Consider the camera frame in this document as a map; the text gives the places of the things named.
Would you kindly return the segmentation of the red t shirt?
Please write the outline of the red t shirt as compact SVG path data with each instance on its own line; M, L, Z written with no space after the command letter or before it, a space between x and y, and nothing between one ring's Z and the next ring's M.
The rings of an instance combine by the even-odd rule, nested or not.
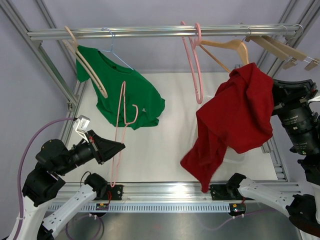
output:
M234 69L215 96L197 112L197 139L180 165L207 193L228 148L238 154L258 148L273 135L273 79L255 63Z

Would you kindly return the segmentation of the pink plastic hanger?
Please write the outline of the pink plastic hanger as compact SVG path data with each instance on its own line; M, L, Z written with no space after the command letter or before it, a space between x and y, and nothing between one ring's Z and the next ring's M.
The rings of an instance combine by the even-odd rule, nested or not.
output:
M190 72L193 81L193 87L195 92L195 99L197 104L201 104L204 99L204 89L203 89L203 79L200 68L200 63L198 59L198 55L196 52L196 47L198 47L202 40L202 30L201 26L198 22L194 25L195 28L195 37L192 38L188 36L189 46L187 45L187 40L185 36L182 36L183 46L186 52L188 64L190 67Z

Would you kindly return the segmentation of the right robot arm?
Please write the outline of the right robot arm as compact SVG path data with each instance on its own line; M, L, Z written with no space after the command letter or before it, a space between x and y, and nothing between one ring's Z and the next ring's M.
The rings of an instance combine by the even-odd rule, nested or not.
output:
M293 183L280 186L256 182L235 173L225 185L232 199L251 199L265 204L285 215L300 231L320 236L320 115L310 104L320 99L317 85L311 79L282 81L275 79L272 89L274 109L285 129L292 147L299 154L297 162L303 168L312 193L291 190Z

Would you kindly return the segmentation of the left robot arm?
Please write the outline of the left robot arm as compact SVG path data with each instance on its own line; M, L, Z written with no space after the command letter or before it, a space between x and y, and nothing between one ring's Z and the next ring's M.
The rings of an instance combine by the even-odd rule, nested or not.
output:
M71 149L59 139L45 142L36 155L37 164L21 188L19 215L9 240L53 240L63 227L89 202L112 199L111 184L91 173L76 193L58 210L45 216L49 206L65 185L62 176L91 160L102 165L125 148L125 144L107 140L93 130Z

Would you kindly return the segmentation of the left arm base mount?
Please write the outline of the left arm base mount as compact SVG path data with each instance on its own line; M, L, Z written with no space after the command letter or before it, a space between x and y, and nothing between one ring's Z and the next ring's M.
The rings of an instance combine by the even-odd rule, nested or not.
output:
M123 197L123 188L122 184L116 184L114 187L111 187L110 184L103 187L102 190L97 192L95 198L96 201L121 201Z

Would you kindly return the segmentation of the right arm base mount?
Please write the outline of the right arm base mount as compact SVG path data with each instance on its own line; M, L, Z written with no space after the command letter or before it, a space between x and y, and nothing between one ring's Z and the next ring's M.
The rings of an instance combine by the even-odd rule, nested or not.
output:
M207 188L201 187L203 193L208 193L211 195L212 200L235 200L242 201L244 197L239 192L239 185L230 184L212 184ZM253 200L252 198L245 197L245 200Z

